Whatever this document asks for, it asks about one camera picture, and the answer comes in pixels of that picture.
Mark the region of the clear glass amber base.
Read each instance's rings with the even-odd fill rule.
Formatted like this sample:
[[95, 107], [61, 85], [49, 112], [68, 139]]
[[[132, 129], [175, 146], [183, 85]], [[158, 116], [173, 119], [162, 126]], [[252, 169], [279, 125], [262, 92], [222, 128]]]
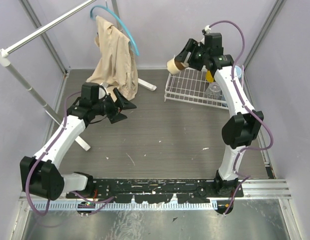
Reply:
[[176, 75], [179, 72], [183, 71], [184, 69], [180, 69], [180, 63], [182, 62], [177, 61], [175, 58], [169, 60], [166, 65], [169, 73], [172, 75]]

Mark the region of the yellow mug black handle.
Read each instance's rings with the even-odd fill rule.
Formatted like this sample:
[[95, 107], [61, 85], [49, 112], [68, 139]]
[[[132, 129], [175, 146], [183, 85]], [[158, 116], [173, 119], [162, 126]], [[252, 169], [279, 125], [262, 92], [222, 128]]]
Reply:
[[206, 79], [209, 83], [213, 83], [213, 82], [214, 82], [214, 77], [212, 76], [212, 74], [211, 74], [210, 71], [207, 71], [207, 72], [206, 72], [205, 79]]

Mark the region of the clear plastic cup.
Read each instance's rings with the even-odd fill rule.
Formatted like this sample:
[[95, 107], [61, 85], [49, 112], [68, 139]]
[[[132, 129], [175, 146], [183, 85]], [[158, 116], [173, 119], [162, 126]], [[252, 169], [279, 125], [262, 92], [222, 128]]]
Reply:
[[205, 94], [209, 99], [212, 99], [212, 100], [221, 100], [221, 97], [222, 97], [221, 88], [216, 82], [211, 82], [208, 85], [205, 91]]

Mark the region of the light blue handled mug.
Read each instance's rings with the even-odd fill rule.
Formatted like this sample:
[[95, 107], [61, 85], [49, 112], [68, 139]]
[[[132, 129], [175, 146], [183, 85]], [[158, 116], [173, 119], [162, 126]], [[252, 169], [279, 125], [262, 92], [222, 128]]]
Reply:
[[242, 78], [242, 68], [241, 68], [241, 67], [239, 67], [239, 66], [236, 65], [236, 66], [235, 66], [234, 73], [237, 75], [237, 77], [238, 77], [239, 79]]

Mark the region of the light blue plastic cup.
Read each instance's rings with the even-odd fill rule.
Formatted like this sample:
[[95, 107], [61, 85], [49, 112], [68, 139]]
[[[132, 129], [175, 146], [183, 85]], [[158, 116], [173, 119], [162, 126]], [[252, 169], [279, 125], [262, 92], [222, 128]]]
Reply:
[[223, 101], [222, 106], [223, 106], [223, 107], [228, 107], [228, 105], [227, 105], [227, 103], [226, 103], [226, 99], [225, 99], [225, 96], [224, 96], [224, 95], [222, 95], [221, 100]]

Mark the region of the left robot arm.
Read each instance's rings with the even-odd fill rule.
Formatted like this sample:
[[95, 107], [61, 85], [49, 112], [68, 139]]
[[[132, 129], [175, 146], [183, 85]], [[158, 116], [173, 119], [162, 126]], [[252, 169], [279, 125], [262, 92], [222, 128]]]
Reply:
[[59, 167], [75, 139], [88, 127], [95, 124], [95, 117], [103, 116], [114, 124], [125, 120], [123, 110], [135, 109], [117, 88], [112, 93], [92, 82], [82, 85], [80, 96], [68, 108], [64, 119], [33, 157], [25, 156], [20, 162], [22, 188], [27, 198], [31, 195], [54, 201], [63, 193], [77, 192], [90, 198], [95, 192], [93, 177], [82, 172], [61, 175]]

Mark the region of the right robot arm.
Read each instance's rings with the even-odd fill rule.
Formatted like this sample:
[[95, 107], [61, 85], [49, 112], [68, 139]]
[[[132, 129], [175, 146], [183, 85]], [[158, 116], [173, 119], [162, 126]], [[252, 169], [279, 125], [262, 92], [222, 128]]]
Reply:
[[203, 41], [190, 38], [182, 51], [167, 63], [167, 68], [173, 75], [185, 68], [197, 71], [206, 68], [221, 88], [230, 118], [221, 131], [225, 152], [213, 189], [218, 196], [225, 197], [238, 186], [243, 155], [257, 138], [264, 119], [263, 112], [256, 111], [247, 99], [238, 81], [232, 56], [223, 52], [220, 33], [206, 33]]

